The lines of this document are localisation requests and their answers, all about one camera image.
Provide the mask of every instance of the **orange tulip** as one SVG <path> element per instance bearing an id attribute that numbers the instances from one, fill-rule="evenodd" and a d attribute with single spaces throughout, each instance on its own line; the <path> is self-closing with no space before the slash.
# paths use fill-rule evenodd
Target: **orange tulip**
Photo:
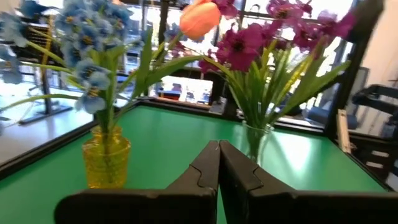
<path id="1" fill-rule="evenodd" d="M 196 0 L 182 11 L 181 32 L 192 40 L 198 40 L 220 23 L 220 17 L 220 10 L 211 0 Z"/>

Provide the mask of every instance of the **magenta flower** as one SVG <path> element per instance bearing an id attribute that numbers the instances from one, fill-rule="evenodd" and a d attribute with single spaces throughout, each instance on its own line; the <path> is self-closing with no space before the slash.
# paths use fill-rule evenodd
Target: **magenta flower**
<path id="1" fill-rule="evenodd" d="M 238 9 L 235 8 L 234 2 L 235 0 L 213 0 L 221 15 L 225 16 L 226 19 L 232 19 L 238 15 Z"/>
<path id="2" fill-rule="evenodd" d="M 287 26 L 294 26 L 304 15 L 298 4 L 291 4 L 283 0 L 271 0 L 267 5 L 267 12 L 273 18 L 279 19 Z"/>
<path id="3" fill-rule="evenodd" d="M 211 59 L 214 59 L 212 56 L 211 56 L 211 50 L 209 49 L 208 51 L 207 51 L 207 57 L 209 57 L 209 58 L 211 58 Z M 213 65 L 212 63 L 209 63 L 209 62 L 207 62 L 206 60 L 200 60 L 199 61 L 199 63 L 198 63 L 198 65 L 199 65 L 199 67 L 200 67 L 200 70 L 201 70 L 201 72 L 203 73 L 203 74 L 206 74 L 207 72 L 209 72 L 209 71 L 218 71 L 218 68 L 217 68 L 217 66 L 215 66 L 215 65 Z"/>
<path id="4" fill-rule="evenodd" d="M 301 0 L 296 0 L 296 3 L 301 8 L 301 10 L 307 13 L 310 18 L 312 17 L 312 6 L 310 6 L 311 2 L 312 0 L 309 0 L 307 3 L 304 4 Z"/>
<path id="5" fill-rule="evenodd" d="M 178 58 L 180 56 L 180 52 L 185 51 L 185 46 L 181 44 L 181 42 L 177 41 L 175 43 L 174 48 L 171 50 L 171 55 L 173 58 Z"/>
<path id="6" fill-rule="evenodd" d="M 282 27 L 283 22 L 274 20 L 271 24 L 265 23 L 261 30 L 262 40 L 264 41 L 264 46 L 267 47 L 272 39 L 278 34 L 279 29 Z"/>
<path id="7" fill-rule="evenodd" d="M 302 52 L 312 51 L 322 37 L 320 32 L 321 26 L 318 24 L 310 24 L 306 22 L 299 22 L 294 27 L 295 36 L 293 43 L 297 45 Z"/>
<path id="8" fill-rule="evenodd" d="M 333 40 L 335 37 L 345 38 L 355 23 L 354 15 L 349 12 L 337 22 L 337 15 L 324 10 L 319 13 L 318 21 L 322 25 L 321 31 L 329 35 Z"/>
<path id="9" fill-rule="evenodd" d="M 218 44 L 216 53 L 219 62 L 228 63 L 232 70 L 246 72 L 251 62 L 259 56 L 259 49 L 263 45 L 262 26 L 250 24 L 247 29 L 237 33 L 229 30 Z"/>

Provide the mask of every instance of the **clear glass vase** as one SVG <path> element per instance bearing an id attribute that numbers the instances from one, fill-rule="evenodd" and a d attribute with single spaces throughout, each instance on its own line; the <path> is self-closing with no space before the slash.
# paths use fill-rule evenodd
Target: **clear glass vase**
<path id="1" fill-rule="evenodd" d="M 120 189 L 126 183 L 130 142 L 121 136 L 116 126 L 109 134 L 99 127 L 91 130 L 93 139 L 83 144 L 88 187 L 91 189 Z"/>
<path id="2" fill-rule="evenodd" d="M 241 150 L 253 162 L 257 163 L 258 157 L 264 152 L 267 145 L 271 131 L 274 129 L 271 125 L 266 124 L 263 128 L 254 128 L 242 122 L 243 125 L 243 140 Z"/>

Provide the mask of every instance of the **green table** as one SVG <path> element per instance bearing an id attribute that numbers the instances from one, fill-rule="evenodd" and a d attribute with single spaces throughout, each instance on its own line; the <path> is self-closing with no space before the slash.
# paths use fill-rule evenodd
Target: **green table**
<path id="1" fill-rule="evenodd" d="M 188 167 L 209 140 L 227 139 L 239 148 L 239 123 L 148 106 L 120 120 L 132 142 L 127 188 L 164 189 Z M 81 145 L 86 134 L 0 181 L 0 221 L 53 223 L 66 195 L 86 188 Z M 295 189 L 385 191 L 325 137 L 276 129 L 263 168 Z M 218 223 L 226 223 L 218 201 Z"/>

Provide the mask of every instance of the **yellow glass vase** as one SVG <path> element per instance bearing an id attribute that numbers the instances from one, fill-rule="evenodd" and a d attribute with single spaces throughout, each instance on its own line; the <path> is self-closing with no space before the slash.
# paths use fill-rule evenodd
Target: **yellow glass vase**
<path id="1" fill-rule="evenodd" d="M 94 138 L 83 144 L 86 178 L 91 189 L 120 189 L 126 183 L 130 141 L 116 126 L 109 134 L 99 127 L 91 130 Z"/>

